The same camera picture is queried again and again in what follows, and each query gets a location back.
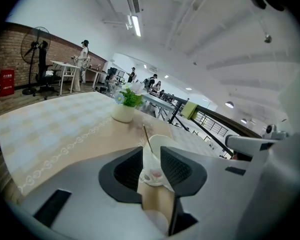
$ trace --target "man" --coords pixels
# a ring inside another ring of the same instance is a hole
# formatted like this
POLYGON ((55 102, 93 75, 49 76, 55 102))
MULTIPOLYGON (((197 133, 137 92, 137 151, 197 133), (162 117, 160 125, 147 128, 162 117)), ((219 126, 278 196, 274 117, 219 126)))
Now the man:
POLYGON ((131 83, 131 82, 132 82, 132 80, 133 80, 133 78, 134 78, 134 76, 135 76, 135 70, 136 70, 136 68, 133 67, 133 68, 132 68, 132 73, 131 73, 131 74, 128 74, 128 76, 129 76, 128 83, 131 83))
POLYGON ((158 78, 157 74, 154 74, 153 76, 149 77, 148 81, 144 85, 147 91, 152 89, 152 85, 155 83, 155 79, 157 78, 158 78))

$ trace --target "railing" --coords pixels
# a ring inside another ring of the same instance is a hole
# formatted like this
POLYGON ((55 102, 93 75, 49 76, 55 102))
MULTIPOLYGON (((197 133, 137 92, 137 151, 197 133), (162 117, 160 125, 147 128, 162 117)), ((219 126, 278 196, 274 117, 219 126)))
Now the railing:
POLYGON ((203 114, 200 111, 196 115, 195 120, 210 132, 214 132, 217 135, 220 135, 222 137, 224 137, 228 132, 228 129, 224 128, 221 124, 207 117, 205 114, 203 114))
MULTIPOLYGON (((176 119, 186 131, 189 131, 181 123, 181 121, 177 118, 177 115, 181 116, 180 112, 182 111, 183 106, 188 101, 185 99, 176 97, 174 95, 170 95, 168 93, 164 93, 162 96, 162 99, 175 106, 175 110, 172 114, 172 117, 169 119, 169 124, 172 124, 174 119, 176 119)), ((231 152, 231 150, 229 150, 228 147, 226 147, 211 132, 214 132, 217 135, 224 137, 228 132, 228 129, 225 128, 225 127, 227 127, 230 130, 234 131, 235 133, 237 133, 238 135, 243 136, 243 137, 261 138, 261 136, 256 134, 254 131, 244 127, 243 125, 237 123, 236 121, 233 121, 230 118, 227 118, 219 113, 211 111, 200 105, 197 106, 197 109, 198 109, 197 116, 195 119, 191 119, 191 121, 194 122, 207 135, 209 135, 209 137, 211 139, 213 139, 218 145, 220 145, 231 157, 234 155, 231 152)))

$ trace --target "red cabinet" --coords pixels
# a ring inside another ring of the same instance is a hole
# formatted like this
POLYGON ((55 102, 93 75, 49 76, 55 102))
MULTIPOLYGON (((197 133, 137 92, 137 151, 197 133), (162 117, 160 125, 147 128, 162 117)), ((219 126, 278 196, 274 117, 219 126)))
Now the red cabinet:
POLYGON ((0 73, 0 97, 15 93, 15 71, 2 69, 0 73))

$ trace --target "tablecloth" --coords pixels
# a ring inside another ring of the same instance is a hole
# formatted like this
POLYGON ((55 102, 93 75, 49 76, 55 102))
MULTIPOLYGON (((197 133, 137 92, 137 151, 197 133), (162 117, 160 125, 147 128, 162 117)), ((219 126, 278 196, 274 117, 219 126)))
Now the tablecloth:
POLYGON ((130 123, 111 117, 115 101, 98 92, 58 97, 0 116, 0 146, 21 193, 31 190, 77 161, 144 146, 150 136, 165 135, 182 148, 215 156, 204 140, 184 129, 135 110, 130 123))

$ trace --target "standing fan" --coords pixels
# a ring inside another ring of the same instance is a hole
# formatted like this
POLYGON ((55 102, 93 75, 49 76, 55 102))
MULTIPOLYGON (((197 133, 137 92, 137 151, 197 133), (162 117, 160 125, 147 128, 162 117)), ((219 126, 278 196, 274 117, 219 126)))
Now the standing fan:
POLYGON ((31 87, 31 69, 34 63, 39 61, 39 47, 43 41, 47 42, 46 50, 50 47, 50 33, 42 26, 32 28, 23 38, 21 43, 21 56, 26 63, 30 64, 28 87, 22 93, 24 95, 34 94, 36 88, 31 87))

